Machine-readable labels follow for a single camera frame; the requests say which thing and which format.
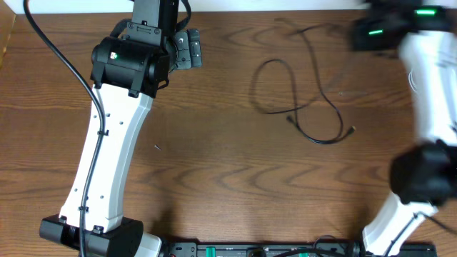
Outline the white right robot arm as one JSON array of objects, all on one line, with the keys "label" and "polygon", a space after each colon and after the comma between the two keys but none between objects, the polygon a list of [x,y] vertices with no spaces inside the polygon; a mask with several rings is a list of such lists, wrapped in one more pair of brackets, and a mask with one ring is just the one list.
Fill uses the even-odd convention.
[{"label": "white right robot arm", "polygon": [[456,197],[456,22],[425,1],[370,1],[351,31],[355,51],[397,50],[411,87],[416,145],[390,165],[390,193],[361,233],[360,256],[398,256]]}]

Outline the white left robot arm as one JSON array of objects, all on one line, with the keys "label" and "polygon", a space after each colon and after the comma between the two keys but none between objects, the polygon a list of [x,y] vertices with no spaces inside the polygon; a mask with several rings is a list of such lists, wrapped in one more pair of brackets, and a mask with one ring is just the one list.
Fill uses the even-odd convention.
[{"label": "white left robot arm", "polygon": [[139,132],[175,70],[202,65],[200,33],[120,22],[92,53],[91,118],[71,191],[43,218],[43,239],[81,256],[160,256],[163,241],[124,215],[124,190]]}]

